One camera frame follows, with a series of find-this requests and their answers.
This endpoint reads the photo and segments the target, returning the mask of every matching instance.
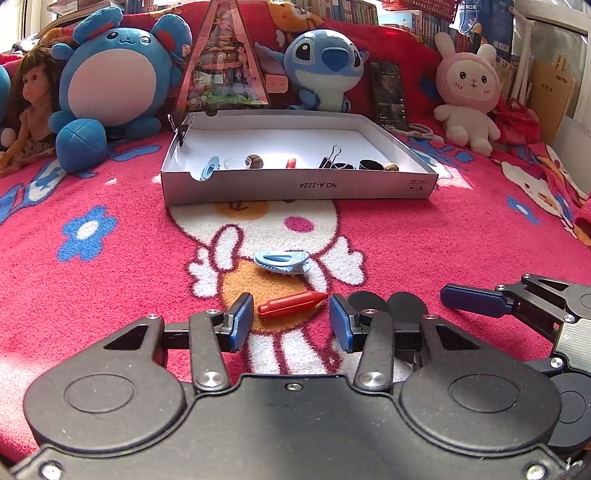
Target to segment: clear plastic cup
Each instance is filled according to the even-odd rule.
[[[236,155],[223,161],[225,170],[248,170],[251,164],[252,160],[245,155]]]

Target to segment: hello kitty pattern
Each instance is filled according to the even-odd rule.
[[[303,290],[331,291],[335,281],[359,286],[365,281],[363,255],[339,235],[333,202],[234,202],[171,207],[175,223],[197,241],[187,269],[199,299],[218,298],[229,307],[243,291],[256,306]],[[258,251],[305,250],[310,271],[303,277],[272,274],[252,259]],[[324,343],[326,328],[315,329],[316,312],[272,321],[255,315],[246,349],[250,370],[258,374],[318,374],[333,372],[339,358]]]
[[[518,185],[537,207],[559,218],[566,232],[591,247],[591,238],[573,223],[574,213],[587,200],[587,195],[576,186],[556,152],[547,145],[538,144],[514,149],[512,153],[515,156],[498,154],[499,158],[494,159],[501,166],[503,175]],[[513,198],[508,199],[508,204],[532,223],[543,224],[539,220],[541,217],[527,205]]]

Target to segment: blue flower pattern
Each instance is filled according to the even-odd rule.
[[[124,142],[113,142],[109,144],[109,158],[114,161],[128,161],[134,158],[155,153],[162,147],[160,145],[137,145],[127,149],[118,148]],[[98,173],[92,170],[83,171],[76,176],[80,179],[89,179]],[[66,178],[66,172],[62,170],[57,159],[50,160],[39,169],[39,172],[28,184],[17,184],[0,196],[0,225],[2,225],[10,216],[14,215],[23,208],[35,206],[46,200],[61,181]],[[22,200],[18,203],[17,199],[21,196]]]
[[[415,153],[425,153],[439,163],[453,167],[456,170],[468,171],[463,165],[474,161],[472,153],[451,145],[436,148],[431,145],[429,140],[420,140],[413,137],[407,137],[405,143]]]
[[[523,203],[518,202],[511,196],[507,196],[507,206],[524,215],[525,218],[527,218],[534,225],[540,225],[542,223],[535,217],[531,208],[529,208],[527,205],[524,205]]]
[[[439,175],[440,179],[453,178],[453,175],[449,172],[449,170],[444,165],[441,165],[431,155],[427,155],[426,153],[423,153],[420,150],[413,150],[413,152],[415,152],[421,160],[423,160],[427,165],[429,165],[433,170],[435,170],[435,172]]]
[[[117,226],[117,219],[105,213],[106,207],[99,205],[63,226],[61,231],[68,239],[57,252],[60,262],[70,261],[77,255],[83,262],[89,262],[99,256],[103,238]]]

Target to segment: white cardboard box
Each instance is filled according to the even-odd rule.
[[[161,170],[167,205],[300,199],[425,199],[437,173],[406,145],[361,115],[289,110],[191,113],[177,131]],[[337,162],[395,163],[399,171],[320,169],[334,145]],[[259,155],[260,170],[225,170],[237,155]],[[204,181],[214,156],[221,168]],[[296,168],[285,168],[295,158]]]

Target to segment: cardboard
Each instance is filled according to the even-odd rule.
[[[336,162],[358,168],[361,160],[369,159],[382,165],[395,163],[399,171],[318,168],[335,145],[342,150]],[[225,170],[225,160],[239,155],[260,156],[263,169]],[[219,157],[220,169],[200,180],[214,156]],[[286,168],[292,158],[295,168]],[[425,199],[437,178],[417,154],[364,116],[268,109],[220,111],[215,116],[190,113],[177,130],[161,169],[167,205]]]
[[[530,80],[532,91],[528,106],[540,119],[542,142],[552,145],[573,97],[576,81],[566,73],[564,57],[555,65],[534,61]]]

